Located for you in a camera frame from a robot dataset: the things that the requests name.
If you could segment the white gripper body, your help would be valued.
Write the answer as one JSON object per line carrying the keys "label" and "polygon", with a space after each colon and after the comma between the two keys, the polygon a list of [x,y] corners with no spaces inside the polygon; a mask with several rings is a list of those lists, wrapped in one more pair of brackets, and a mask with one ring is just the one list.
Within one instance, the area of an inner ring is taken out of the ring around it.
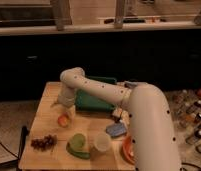
{"label": "white gripper body", "polygon": [[63,114],[66,115],[70,121],[74,120],[76,115],[74,98],[58,96],[54,104],[62,107]]}

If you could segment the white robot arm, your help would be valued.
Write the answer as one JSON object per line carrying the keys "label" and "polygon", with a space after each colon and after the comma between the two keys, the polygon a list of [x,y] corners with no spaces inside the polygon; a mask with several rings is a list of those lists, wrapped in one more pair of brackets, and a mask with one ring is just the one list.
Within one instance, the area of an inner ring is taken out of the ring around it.
{"label": "white robot arm", "polygon": [[67,108],[75,103],[76,92],[83,90],[128,112],[135,171],[181,171],[171,110],[158,87],[139,82],[134,88],[125,88],[88,79],[80,67],[62,71],[60,82],[57,100]]}

